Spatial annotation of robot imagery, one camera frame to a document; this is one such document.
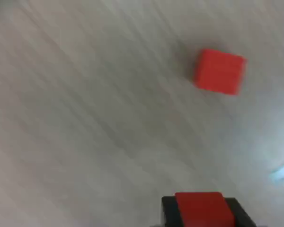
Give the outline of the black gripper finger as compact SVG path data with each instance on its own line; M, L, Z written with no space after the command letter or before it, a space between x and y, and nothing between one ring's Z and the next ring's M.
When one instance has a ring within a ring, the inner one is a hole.
M235 198L225 199L235 218L235 227L255 227L255 222Z
M162 226L163 227L182 227L182 218L178 209L175 196L163 196L161 198L162 207Z

